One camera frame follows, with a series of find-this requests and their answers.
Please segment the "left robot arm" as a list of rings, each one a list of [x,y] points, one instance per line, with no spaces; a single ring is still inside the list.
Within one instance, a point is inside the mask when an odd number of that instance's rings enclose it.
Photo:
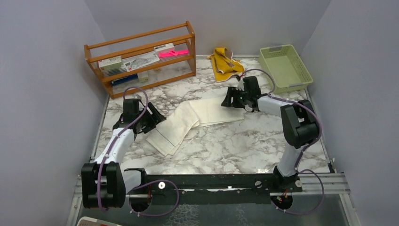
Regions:
[[[123,101],[123,113],[112,128],[105,150],[92,163],[81,168],[82,202],[88,209],[121,208],[127,193],[120,162],[140,133],[148,133],[166,120],[151,102],[138,98]]]

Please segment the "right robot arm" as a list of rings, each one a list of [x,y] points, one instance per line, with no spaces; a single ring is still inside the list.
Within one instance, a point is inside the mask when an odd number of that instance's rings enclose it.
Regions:
[[[246,108],[279,116],[286,141],[285,151],[273,170],[271,187],[282,192],[297,179],[303,153],[321,136],[321,126],[308,100],[291,101],[262,94],[255,76],[243,78],[237,87],[228,87],[221,103],[227,108]]]

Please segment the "white towel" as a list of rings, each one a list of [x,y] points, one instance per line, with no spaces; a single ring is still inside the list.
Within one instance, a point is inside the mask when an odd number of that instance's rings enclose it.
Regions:
[[[146,141],[162,155],[174,155],[192,128],[244,119],[243,109],[222,107],[223,100],[215,97],[182,102],[150,132]]]

